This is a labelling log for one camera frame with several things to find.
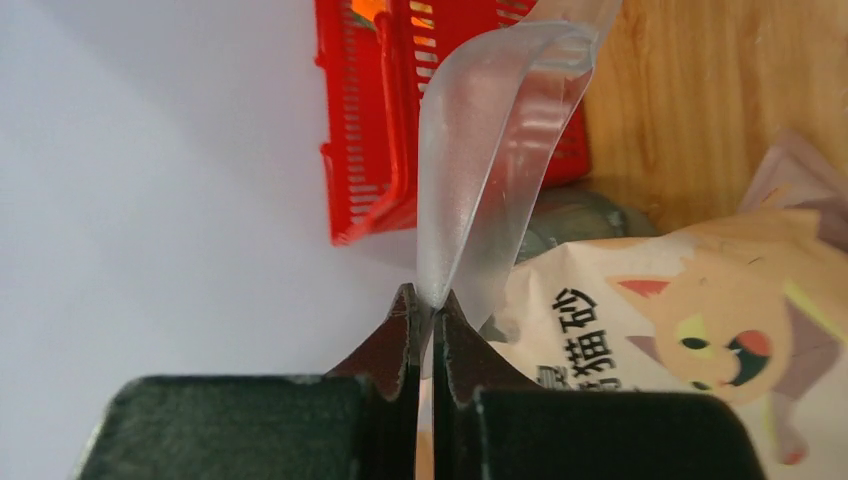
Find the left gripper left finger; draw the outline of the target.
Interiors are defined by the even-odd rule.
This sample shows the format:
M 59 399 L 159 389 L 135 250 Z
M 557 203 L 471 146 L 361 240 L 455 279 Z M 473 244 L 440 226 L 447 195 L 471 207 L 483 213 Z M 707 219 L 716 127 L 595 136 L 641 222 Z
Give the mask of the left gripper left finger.
M 77 479 L 411 479 L 421 315 L 385 320 L 324 374 L 157 375 L 109 402 Z

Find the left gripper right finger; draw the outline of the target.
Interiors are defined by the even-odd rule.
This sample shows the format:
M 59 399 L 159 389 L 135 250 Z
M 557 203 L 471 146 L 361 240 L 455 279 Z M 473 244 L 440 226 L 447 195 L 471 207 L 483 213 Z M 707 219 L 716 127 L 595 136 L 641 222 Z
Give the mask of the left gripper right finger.
M 673 392 L 546 389 L 471 327 L 455 296 L 431 312 L 438 479 L 761 479 L 722 402 Z

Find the pink cat litter bag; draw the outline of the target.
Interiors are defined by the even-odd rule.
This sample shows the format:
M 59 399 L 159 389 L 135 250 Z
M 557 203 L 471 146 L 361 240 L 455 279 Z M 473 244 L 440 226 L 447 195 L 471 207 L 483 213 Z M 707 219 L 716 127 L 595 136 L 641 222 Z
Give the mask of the pink cat litter bag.
M 707 394 L 770 479 L 847 475 L 847 176 L 793 133 L 737 212 L 516 266 L 482 338 L 537 384 Z

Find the clear plastic scoop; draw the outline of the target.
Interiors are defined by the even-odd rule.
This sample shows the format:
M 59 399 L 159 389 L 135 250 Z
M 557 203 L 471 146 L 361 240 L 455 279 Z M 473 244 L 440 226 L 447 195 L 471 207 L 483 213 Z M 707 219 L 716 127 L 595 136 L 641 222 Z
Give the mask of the clear plastic scoop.
M 495 312 L 543 178 L 592 79 L 617 1 L 540 1 L 436 69 L 420 106 L 416 291 L 482 326 Z

